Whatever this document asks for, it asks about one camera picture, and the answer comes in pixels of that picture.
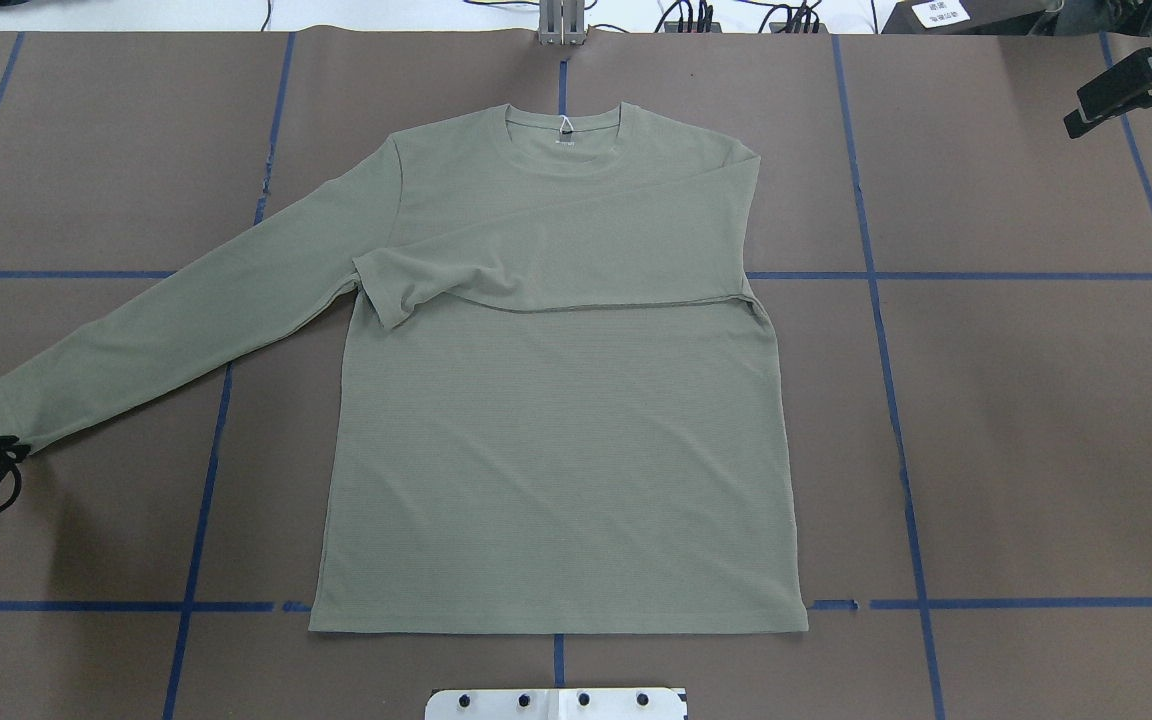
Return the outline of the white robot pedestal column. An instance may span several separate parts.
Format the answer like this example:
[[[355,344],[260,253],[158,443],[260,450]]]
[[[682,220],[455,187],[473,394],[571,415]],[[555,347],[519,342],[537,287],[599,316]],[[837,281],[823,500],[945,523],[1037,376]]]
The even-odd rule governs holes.
[[[576,687],[447,689],[431,694],[425,719],[689,719],[684,689]]]

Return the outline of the olive green long-sleeve shirt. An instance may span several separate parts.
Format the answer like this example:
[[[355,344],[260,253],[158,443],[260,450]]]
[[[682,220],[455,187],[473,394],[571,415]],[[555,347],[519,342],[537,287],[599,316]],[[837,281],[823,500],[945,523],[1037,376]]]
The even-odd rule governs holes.
[[[0,376],[0,432],[37,454],[349,293],[311,632],[805,632],[760,161],[630,103],[393,132]]]

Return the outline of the aluminium frame post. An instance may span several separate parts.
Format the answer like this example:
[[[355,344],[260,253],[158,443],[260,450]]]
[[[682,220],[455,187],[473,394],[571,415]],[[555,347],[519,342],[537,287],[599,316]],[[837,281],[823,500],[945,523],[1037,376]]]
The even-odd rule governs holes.
[[[586,1],[540,0],[538,41],[541,46],[584,45],[588,38]]]

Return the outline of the black box with label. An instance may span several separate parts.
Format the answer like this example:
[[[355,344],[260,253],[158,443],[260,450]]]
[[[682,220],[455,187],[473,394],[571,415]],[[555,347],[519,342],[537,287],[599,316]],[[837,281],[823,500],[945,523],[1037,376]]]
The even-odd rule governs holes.
[[[1047,1],[901,1],[879,28],[882,35],[1026,35]]]

